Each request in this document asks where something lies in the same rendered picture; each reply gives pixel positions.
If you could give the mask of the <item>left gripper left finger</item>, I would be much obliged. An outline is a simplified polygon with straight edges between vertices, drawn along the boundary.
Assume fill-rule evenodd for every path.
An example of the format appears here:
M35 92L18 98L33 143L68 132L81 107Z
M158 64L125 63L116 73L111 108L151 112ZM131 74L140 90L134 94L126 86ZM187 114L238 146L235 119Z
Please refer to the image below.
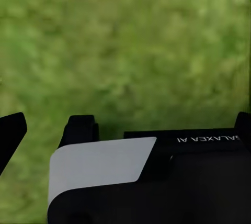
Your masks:
M0 118L0 174L27 133L23 112Z

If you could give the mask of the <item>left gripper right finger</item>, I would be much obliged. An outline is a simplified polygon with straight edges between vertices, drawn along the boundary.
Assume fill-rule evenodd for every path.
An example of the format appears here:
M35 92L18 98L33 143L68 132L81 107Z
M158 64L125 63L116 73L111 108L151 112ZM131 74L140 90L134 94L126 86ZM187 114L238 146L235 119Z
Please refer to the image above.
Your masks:
M251 154L251 114L239 112L234 130Z

